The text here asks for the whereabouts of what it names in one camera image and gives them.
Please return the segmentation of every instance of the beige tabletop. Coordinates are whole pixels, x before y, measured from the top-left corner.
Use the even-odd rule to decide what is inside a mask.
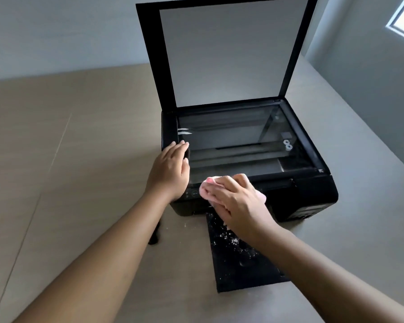
[[[404,304],[404,164],[302,57],[286,97],[339,192],[337,204],[287,227]],[[12,125],[0,123],[0,156],[13,152],[19,163],[0,162],[0,213],[8,215],[0,220],[0,323],[141,195],[160,150],[160,111],[147,64],[0,82],[0,120]],[[321,321],[291,282],[218,294],[205,217],[170,207],[117,317]]]

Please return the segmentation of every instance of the finger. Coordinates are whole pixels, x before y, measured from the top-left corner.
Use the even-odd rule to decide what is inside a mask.
[[[172,157],[173,152],[174,152],[178,147],[180,147],[180,146],[183,145],[183,144],[184,144],[184,141],[182,140],[182,141],[180,141],[177,145],[172,146],[172,147],[167,151],[165,157]]]
[[[212,206],[217,212],[218,216],[223,220],[223,222],[228,225],[231,221],[231,213],[223,205],[212,203]]]
[[[188,148],[189,148],[189,143],[186,142],[174,150],[172,157],[182,161],[184,158],[184,153],[187,151]]]
[[[235,181],[237,181],[237,183],[241,186],[244,187],[245,189],[253,189],[253,185],[251,184],[250,180],[248,179],[248,177],[243,174],[243,173],[239,173],[236,174],[232,177]]]
[[[176,144],[176,142],[173,141],[173,142],[170,143],[168,146],[166,146],[166,147],[163,149],[162,153],[161,153],[161,157],[165,157],[166,154],[167,154],[167,152],[168,152],[173,146],[175,146],[175,144]]]
[[[226,205],[229,203],[229,199],[233,195],[229,190],[212,183],[206,184],[204,188]]]
[[[187,180],[190,179],[190,165],[187,157],[183,159],[183,164],[181,165],[181,176],[186,177]]]
[[[237,192],[239,190],[239,184],[230,176],[216,178],[215,182],[223,185],[227,190],[230,190],[231,192]]]

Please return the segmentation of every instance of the left hand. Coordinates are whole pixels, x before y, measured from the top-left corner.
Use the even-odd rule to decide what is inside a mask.
[[[184,152],[189,143],[172,142],[154,161],[148,176],[145,193],[155,192],[165,196],[168,203],[183,195],[190,177],[190,166]]]

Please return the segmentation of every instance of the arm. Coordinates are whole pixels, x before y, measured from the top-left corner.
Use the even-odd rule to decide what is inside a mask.
[[[188,143],[174,143],[156,158],[144,195],[71,263],[15,323],[112,322],[167,204],[189,181]]]
[[[404,322],[404,307],[277,225],[245,175],[221,177],[207,189],[214,208],[242,240],[258,249],[310,301],[325,322]]]

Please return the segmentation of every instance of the right hand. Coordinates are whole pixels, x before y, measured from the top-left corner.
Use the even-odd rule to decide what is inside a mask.
[[[215,179],[223,185],[209,185],[206,189],[225,204],[213,204],[218,216],[243,241],[258,249],[272,229],[281,229],[265,204],[257,197],[255,188],[245,174]]]

